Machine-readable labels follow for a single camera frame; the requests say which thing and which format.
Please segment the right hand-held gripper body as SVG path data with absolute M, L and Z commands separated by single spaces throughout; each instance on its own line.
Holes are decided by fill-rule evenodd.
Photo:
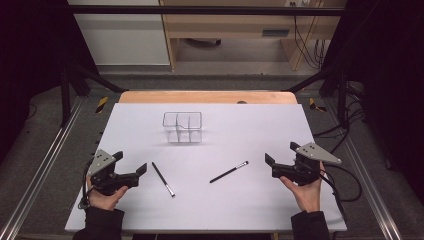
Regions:
M 310 184 L 320 178 L 321 163 L 340 164 L 342 160 L 315 143 L 300 146 L 295 152 L 293 165 L 285 165 L 275 162 L 271 168 L 272 176 L 287 177 L 300 186 Z

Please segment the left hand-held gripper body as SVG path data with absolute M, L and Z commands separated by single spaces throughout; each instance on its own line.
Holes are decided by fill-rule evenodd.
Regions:
M 131 188 L 129 187 L 131 174 L 117 174 L 115 172 L 116 162 L 113 161 L 112 155 L 99 149 L 87 171 L 92 187 L 107 196 L 114 194 L 123 186 Z

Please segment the clear plastic organizer box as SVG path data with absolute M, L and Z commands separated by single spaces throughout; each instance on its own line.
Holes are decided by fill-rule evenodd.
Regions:
M 202 141 L 201 112 L 165 112 L 162 126 L 169 143 L 200 143 Z

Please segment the person's left hand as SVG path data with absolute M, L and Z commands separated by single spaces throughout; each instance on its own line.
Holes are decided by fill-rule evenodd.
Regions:
M 114 194 L 107 196 L 98 192 L 92 187 L 91 178 L 86 178 L 87 186 L 90 189 L 88 193 L 88 201 L 92 207 L 113 211 L 118 204 L 119 200 L 125 195 L 128 191 L 127 186 L 123 186 L 120 189 L 116 190 Z

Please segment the person's right hand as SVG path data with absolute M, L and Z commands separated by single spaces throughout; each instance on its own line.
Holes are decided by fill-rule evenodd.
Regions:
M 321 178 L 318 178 L 316 181 L 303 186 L 296 185 L 284 176 L 280 177 L 280 181 L 287 189 L 292 192 L 301 211 L 311 213 L 321 210 Z

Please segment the yellow and black tape strip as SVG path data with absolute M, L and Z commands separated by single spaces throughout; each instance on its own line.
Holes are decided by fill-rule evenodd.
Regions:
M 310 106 L 310 109 L 312 109 L 312 110 L 317 110 L 317 111 L 320 111 L 320 112 L 327 112 L 326 107 L 320 107 L 320 106 L 316 105 L 314 98 L 309 98 L 309 106 Z
M 95 113 L 101 113 L 104 109 L 105 104 L 107 103 L 108 97 L 102 97 L 98 103 L 98 106 L 95 110 Z

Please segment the black metal stand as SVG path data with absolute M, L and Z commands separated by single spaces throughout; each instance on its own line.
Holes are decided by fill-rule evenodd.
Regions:
M 60 78 L 62 127 L 64 127 L 71 118 L 70 88 L 73 88 L 78 96 L 87 96 L 90 93 L 90 87 L 86 83 L 86 79 L 91 79 L 115 93 L 126 92 L 126 89 L 107 81 L 98 73 L 88 70 L 78 64 L 65 66 L 60 74 Z
M 341 67 L 330 65 L 318 73 L 308 77 L 306 80 L 289 87 L 286 92 L 296 93 L 301 89 L 323 80 L 323 84 L 320 87 L 319 94 L 322 97 L 328 97 L 335 91 L 338 91 L 337 95 L 337 120 L 343 128 L 348 127 L 348 118 L 346 114 L 346 96 L 347 96 L 347 75 Z

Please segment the white table mat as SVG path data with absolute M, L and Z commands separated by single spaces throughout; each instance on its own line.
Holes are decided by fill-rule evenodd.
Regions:
M 169 143 L 165 112 L 201 112 L 200 143 Z M 100 148 L 123 152 L 119 173 L 148 170 L 119 201 L 123 228 L 137 233 L 263 232 L 290 229 L 299 210 L 272 176 L 265 154 L 292 164 L 290 143 L 311 142 L 299 104 L 134 104 L 113 107 Z M 209 181 L 249 161 L 214 183 Z M 175 192 L 171 198 L 154 162 Z

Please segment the white cabinet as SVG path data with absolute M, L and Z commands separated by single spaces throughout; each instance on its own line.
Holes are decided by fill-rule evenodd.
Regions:
M 76 14 L 98 66 L 169 65 L 162 16 L 158 14 Z

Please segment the black curtain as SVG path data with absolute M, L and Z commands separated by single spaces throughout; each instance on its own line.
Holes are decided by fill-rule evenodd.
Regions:
M 392 163 L 424 204 L 424 0 L 347 0 L 325 63 L 360 28 L 344 68 Z
M 0 163 L 20 134 L 35 95 L 60 85 L 76 63 L 97 71 L 68 0 L 0 0 Z

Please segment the wooden desk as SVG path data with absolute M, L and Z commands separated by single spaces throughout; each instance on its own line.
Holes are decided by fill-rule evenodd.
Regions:
M 158 0 L 162 6 L 249 6 L 285 7 L 286 0 Z M 318 8 L 343 8 L 347 0 L 324 0 Z M 330 41 L 340 18 L 338 16 L 248 16 L 248 15 L 168 15 L 162 16 L 169 39 L 168 52 L 176 57 L 173 47 L 183 38 L 278 39 L 292 70 L 310 59 L 307 48 L 314 40 Z

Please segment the white power strip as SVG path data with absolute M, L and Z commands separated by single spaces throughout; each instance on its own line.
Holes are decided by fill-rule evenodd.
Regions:
M 285 7 L 304 7 L 318 8 L 321 7 L 324 0 L 286 0 Z

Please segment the aluminium rail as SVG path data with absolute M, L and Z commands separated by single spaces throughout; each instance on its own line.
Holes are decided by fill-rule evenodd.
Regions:
M 29 183 L 13 214 L 9 217 L 2 230 L 0 231 L 0 240 L 14 240 L 17 236 L 85 101 L 85 97 L 77 96 L 75 98 L 68 120 L 62 127 L 59 128 L 53 142 L 51 143 L 47 153 L 45 154 L 40 166 L 35 172 L 35 175 Z
M 373 213 L 376 223 L 386 240 L 402 240 L 401 233 L 383 199 L 382 190 L 377 186 L 376 177 L 386 173 L 386 162 L 378 152 L 373 137 L 366 130 L 358 130 L 359 120 L 365 119 L 365 113 L 358 100 L 347 103 L 341 116 L 346 118 L 350 129 L 344 134 L 341 147 L 347 154 L 348 164 L 352 167 L 363 189 L 363 196 Z

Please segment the black horizontal frame bar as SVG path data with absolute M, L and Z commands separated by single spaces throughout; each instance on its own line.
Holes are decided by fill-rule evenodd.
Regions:
M 344 8 L 70 5 L 74 14 L 342 16 Z

